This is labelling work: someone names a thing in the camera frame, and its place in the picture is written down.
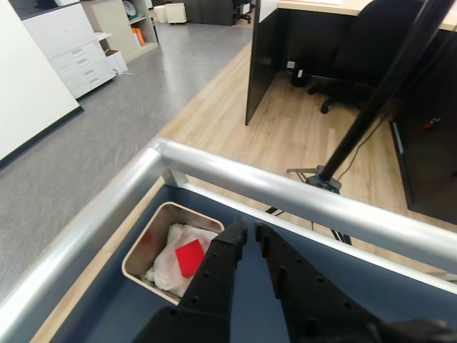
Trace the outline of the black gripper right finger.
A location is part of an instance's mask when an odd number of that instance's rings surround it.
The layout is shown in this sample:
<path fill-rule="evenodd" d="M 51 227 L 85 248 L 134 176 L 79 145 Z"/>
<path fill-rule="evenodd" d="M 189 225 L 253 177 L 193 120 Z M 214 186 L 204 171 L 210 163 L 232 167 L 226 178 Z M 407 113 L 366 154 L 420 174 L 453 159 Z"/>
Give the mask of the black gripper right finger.
<path fill-rule="evenodd" d="M 281 302 L 291 342 L 456 341 L 456 331 L 436 321 L 381 321 L 263 222 L 256 223 L 256 241 Z"/>

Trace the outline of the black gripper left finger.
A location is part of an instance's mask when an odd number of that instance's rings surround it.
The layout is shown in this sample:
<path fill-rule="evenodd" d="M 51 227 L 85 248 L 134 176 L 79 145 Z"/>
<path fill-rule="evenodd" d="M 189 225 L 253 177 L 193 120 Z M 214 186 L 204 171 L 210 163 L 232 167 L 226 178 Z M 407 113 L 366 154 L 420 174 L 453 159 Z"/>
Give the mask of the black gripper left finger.
<path fill-rule="evenodd" d="M 216 236 L 176 306 L 160 309 L 135 342 L 229 342 L 235 271 L 247 242 L 239 217 Z"/>

